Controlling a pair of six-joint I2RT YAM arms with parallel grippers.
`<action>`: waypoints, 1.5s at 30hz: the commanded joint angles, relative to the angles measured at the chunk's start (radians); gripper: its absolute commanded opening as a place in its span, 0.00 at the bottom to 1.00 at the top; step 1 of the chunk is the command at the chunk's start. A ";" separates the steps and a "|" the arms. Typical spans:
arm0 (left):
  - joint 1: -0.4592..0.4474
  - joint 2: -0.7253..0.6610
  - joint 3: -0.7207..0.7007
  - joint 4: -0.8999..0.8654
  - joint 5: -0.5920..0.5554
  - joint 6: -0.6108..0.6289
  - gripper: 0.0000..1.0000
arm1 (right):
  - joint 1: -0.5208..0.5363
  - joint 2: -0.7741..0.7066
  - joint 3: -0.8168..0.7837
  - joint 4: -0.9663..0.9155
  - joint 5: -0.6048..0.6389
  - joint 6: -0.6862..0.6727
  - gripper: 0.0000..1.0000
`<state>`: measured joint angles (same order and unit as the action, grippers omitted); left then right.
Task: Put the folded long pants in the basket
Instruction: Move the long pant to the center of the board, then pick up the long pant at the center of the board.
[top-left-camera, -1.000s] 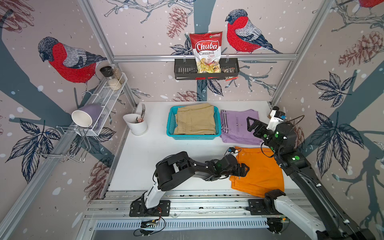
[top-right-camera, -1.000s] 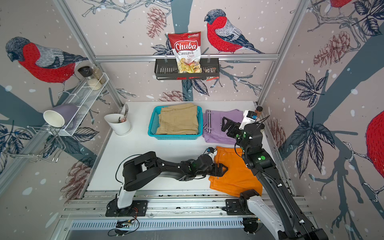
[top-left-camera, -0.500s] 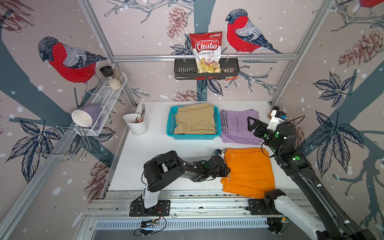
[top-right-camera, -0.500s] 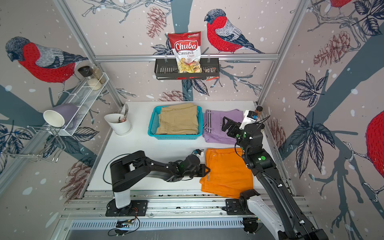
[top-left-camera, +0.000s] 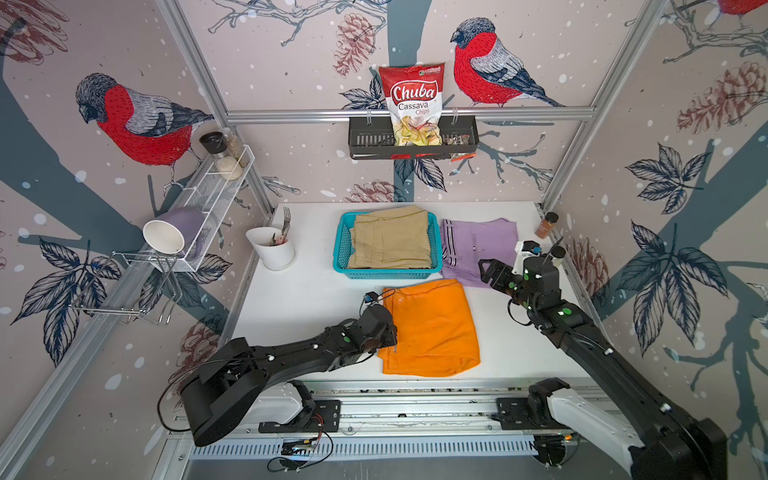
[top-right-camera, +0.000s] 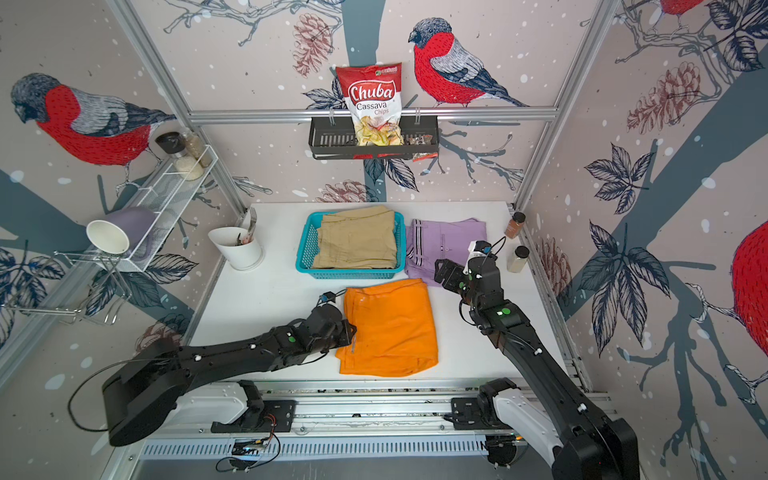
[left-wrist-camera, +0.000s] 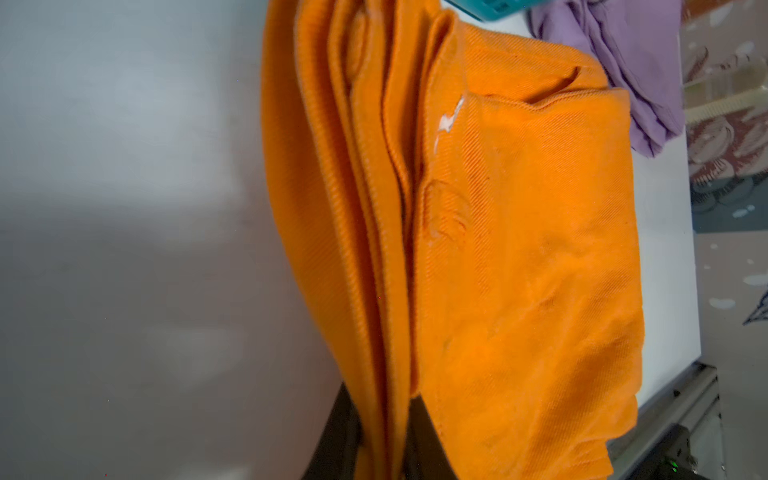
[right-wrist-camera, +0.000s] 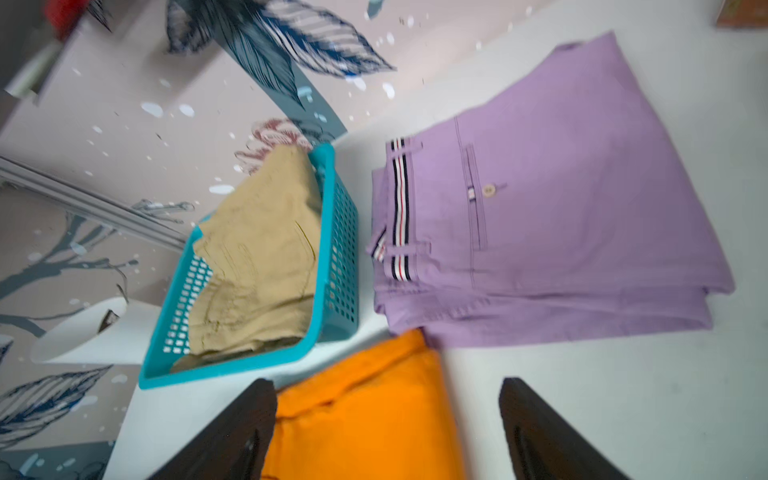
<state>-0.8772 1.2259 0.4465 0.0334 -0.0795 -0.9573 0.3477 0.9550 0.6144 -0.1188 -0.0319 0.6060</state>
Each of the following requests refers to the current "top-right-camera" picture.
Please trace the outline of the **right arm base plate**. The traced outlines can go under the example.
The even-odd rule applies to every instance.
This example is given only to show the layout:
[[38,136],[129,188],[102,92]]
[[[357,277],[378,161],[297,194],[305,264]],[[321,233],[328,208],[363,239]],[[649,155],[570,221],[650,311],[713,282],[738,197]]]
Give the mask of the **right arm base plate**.
[[450,412],[443,418],[455,430],[512,430],[498,418],[492,401],[485,395],[452,398]]

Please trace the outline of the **khaki pants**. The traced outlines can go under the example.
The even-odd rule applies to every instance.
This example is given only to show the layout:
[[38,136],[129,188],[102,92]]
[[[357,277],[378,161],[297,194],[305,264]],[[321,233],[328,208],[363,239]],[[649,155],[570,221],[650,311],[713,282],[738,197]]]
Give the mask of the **khaki pants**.
[[326,214],[317,229],[313,269],[394,269],[395,212],[384,206]]

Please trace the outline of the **teal plastic basket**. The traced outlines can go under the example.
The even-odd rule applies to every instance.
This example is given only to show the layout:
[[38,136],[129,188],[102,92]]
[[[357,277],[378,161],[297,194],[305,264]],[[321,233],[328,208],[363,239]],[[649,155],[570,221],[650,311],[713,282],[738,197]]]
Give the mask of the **teal plastic basket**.
[[298,246],[296,269],[318,280],[388,280],[405,268],[406,233],[405,219],[399,212],[394,212],[393,238],[397,247],[397,263],[392,269],[314,269],[312,264],[320,248],[318,229],[326,215],[336,211],[318,211],[311,213],[304,225]]

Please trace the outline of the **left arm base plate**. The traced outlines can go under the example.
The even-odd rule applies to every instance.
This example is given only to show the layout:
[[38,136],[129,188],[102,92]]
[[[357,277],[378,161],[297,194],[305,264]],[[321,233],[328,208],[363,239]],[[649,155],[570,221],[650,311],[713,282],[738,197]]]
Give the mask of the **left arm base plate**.
[[213,422],[215,434],[287,433],[292,429],[296,407],[295,400],[260,400],[230,423]]

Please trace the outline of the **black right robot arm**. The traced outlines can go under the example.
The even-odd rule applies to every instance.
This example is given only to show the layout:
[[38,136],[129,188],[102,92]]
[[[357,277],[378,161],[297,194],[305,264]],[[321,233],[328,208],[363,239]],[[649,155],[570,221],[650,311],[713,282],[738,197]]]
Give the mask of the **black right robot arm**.
[[610,419],[548,352],[530,319],[508,300],[497,257],[473,241],[464,265],[435,262],[434,280],[468,306],[472,324],[522,374],[540,405],[523,399],[508,378],[484,384],[477,397],[483,421],[519,433],[550,466],[555,479],[637,479],[638,440],[626,420]]

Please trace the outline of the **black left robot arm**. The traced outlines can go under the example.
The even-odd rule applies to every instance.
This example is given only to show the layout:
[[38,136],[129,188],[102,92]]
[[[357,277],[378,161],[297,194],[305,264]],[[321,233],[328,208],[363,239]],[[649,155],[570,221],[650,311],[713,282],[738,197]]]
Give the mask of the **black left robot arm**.
[[314,353],[353,343],[357,327],[333,304],[245,340],[177,346],[161,339],[102,385],[109,443],[122,447],[158,430],[177,400],[199,387],[254,372],[302,365]]

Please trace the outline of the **purple pants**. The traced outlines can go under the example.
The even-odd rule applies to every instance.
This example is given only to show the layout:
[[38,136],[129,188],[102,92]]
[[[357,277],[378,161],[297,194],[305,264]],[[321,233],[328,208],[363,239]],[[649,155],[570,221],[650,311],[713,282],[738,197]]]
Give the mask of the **purple pants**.
[[475,218],[458,222],[414,219],[406,227],[405,272],[411,279],[438,287],[434,280],[435,262],[449,259],[464,265],[470,243],[486,239],[486,224]]

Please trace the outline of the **orange pants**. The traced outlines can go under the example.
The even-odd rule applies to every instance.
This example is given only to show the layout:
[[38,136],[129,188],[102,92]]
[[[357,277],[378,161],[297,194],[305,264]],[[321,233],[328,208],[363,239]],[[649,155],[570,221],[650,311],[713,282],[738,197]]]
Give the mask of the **orange pants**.
[[438,365],[437,332],[424,281],[349,288],[344,314],[356,333],[349,346],[336,352],[342,375],[401,378]]

